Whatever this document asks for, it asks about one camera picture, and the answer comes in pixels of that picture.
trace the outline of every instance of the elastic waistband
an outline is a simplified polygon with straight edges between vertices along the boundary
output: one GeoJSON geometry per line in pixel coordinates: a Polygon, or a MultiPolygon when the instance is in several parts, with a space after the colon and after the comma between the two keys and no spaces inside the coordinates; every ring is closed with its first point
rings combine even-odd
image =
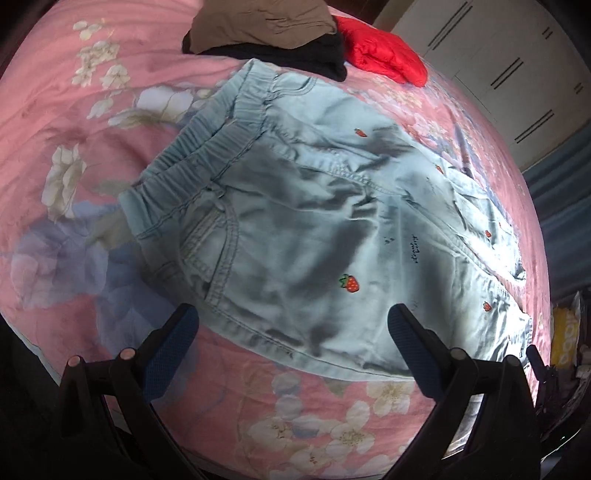
{"type": "Polygon", "coordinates": [[[178,137],[119,196],[135,236],[148,235],[219,178],[261,134],[275,71],[251,60],[213,95],[178,137]]]}

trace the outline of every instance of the strawberry print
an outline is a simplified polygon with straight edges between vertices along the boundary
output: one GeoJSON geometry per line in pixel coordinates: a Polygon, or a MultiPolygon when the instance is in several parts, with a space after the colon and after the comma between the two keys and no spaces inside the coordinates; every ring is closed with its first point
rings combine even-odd
{"type": "Polygon", "coordinates": [[[343,275],[340,279],[341,288],[346,288],[349,293],[355,293],[359,291],[359,283],[353,275],[343,275]]]}

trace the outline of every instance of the bed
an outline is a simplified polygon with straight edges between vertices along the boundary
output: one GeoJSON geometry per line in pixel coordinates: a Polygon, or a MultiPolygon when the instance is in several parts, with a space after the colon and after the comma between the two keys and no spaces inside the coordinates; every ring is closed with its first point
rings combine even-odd
{"type": "MultiPolygon", "coordinates": [[[[90,242],[90,224],[112,211],[117,195],[172,142],[188,112],[244,64],[180,53],[199,6],[199,0],[61,0],[0,80],[0,311],[56,382],[71,355],[112,358],[139,345],[170,311],[133,287],[124,255],[90,242]]],[[[500,136],[431,68],[420,89],[350,65],[348,71],[335,85],[473,178],[512,226],[527,280],[499,280],[531,316],[532,342],[547,362],[543,240],[500,136]]],[[[527,377],[535,399],[529,368],[527,377]]],[[[465,443],[478,404],[475,398],[450,453],[465,443]]],[[[386,471],[433,402],[412,381],[306,374],[201,326],[154,406],[196,462],[250,478],[296,480],[386,471]]],[[[111,407],[116,414],[116,404],[111,407]]]]}

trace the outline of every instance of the yellow bag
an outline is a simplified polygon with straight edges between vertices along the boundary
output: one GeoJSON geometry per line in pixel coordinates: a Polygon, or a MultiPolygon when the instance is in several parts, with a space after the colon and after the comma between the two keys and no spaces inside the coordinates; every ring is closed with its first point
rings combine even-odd
{"type": "Polygon", "coordinates": [[[550,351],[550,364],[556,368],[568,368],[577,364],[580,319],[570,309],[553,310],[554,336],[550,351]]]}

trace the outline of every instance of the light blue pants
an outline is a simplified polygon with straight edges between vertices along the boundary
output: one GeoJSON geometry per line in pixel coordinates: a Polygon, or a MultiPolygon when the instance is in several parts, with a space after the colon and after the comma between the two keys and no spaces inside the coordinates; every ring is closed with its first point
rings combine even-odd
{"type": "Polygon", "coordinates": [[[152,281],[276,362],[408,377],[386,326],[399,302],[474,358],[523,358],[531,341],[492,271],[525,278],[485,192],[321,80],[250,61],[120,203],[152,281]]]}

